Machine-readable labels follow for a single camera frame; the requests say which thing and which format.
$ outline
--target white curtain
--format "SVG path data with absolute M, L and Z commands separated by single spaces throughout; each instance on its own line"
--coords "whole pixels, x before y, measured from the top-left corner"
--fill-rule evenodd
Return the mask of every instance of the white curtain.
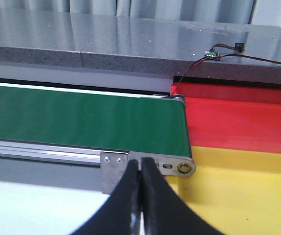
M 281 0 L 0 0 L 0 7 L 281 27 Z

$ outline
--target green conveyor belt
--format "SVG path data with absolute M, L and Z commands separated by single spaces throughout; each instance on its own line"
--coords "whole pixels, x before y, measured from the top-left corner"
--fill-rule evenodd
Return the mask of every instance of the green conveyor belt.
M 0 139 L 191 157 L 175 100 L 0 86 Z

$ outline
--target granite countertop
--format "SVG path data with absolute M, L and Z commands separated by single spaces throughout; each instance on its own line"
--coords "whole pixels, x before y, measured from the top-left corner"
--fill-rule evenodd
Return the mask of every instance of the granite countertop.
M 242 42 L 281 61 L 281 27 L 0 9 L 0 62 L 183 75 L 213 44 Z M 281 65 L 227 57 L 188 75 L 281 84 Z

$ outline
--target bolt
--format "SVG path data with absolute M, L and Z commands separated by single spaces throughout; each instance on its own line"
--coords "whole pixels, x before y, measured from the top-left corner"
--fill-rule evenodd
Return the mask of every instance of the bolt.
M 117 159 L 117 162 L 118 162 L 118 163 L 122 163 L 123 161 L 124 161 L 123 158 L 118 158 L 118 159 Z
M 187 174 L 191 170 L 191 166 L 187 163 L 181 163 L 178 165 L 178 171 L 183 174 Z
M 107 156 L 107 157 L 104 158 L 104 161 L 105 161 L 106 163 L 109 163 L 109 162 L 111 161 L 111 159 L 110 159 L 110 157 Z

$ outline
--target yellow surface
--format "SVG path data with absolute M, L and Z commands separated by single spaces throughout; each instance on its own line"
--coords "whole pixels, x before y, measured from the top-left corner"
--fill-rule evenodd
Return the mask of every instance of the yellow surface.
M 281 154 L 192 147 L 191 177 L 168 177 L 188 206 L 227 235 L 281 235 Z

